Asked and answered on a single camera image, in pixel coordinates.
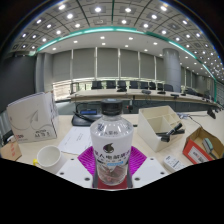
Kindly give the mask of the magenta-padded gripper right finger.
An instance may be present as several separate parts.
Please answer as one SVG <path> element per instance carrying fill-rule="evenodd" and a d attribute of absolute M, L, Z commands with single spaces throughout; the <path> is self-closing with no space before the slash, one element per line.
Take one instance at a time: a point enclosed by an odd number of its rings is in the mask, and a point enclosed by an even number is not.
<path fill-rule="evenodd" d="M 147 157 L 134 146 L 131 147 L 127 174 L 129 188 L 141 188 L 167 175 L 167 171 L 155 157 Z"/>

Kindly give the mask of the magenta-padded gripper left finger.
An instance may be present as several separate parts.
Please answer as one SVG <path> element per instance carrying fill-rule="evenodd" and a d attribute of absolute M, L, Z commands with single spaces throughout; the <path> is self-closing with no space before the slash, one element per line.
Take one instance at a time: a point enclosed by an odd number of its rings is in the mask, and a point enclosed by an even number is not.
<path fill-rule="evenodd" d="M 95 174 L 93 148 L 87 148 L 75 159 L 69 159 L 57 172 L 57 176 L 84 188 L 92 188 Z"/>

